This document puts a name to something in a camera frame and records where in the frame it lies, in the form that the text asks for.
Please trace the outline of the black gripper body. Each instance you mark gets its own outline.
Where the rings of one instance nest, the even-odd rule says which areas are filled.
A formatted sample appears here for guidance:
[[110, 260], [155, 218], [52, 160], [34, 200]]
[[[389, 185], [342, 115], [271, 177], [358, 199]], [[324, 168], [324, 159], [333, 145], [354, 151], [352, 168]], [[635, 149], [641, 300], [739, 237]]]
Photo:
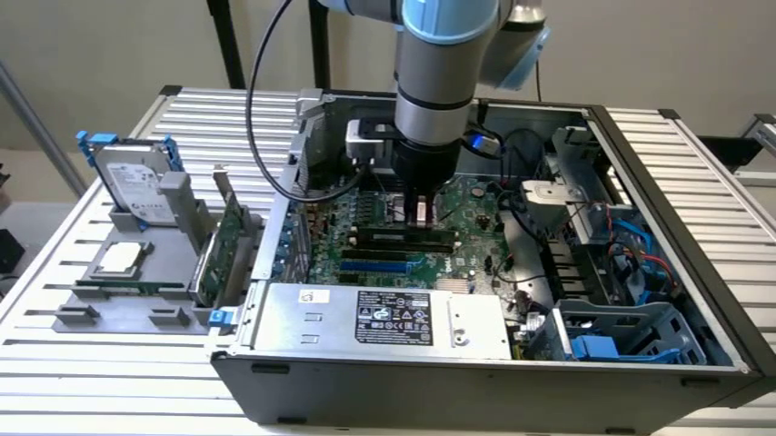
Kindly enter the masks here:
[[444, 145], [422, 145], [400, 140], [393, 146], [390, 164], [405, 187], [418, 195], [430, 195], [453, 177], [458, 157], [458, 141]]

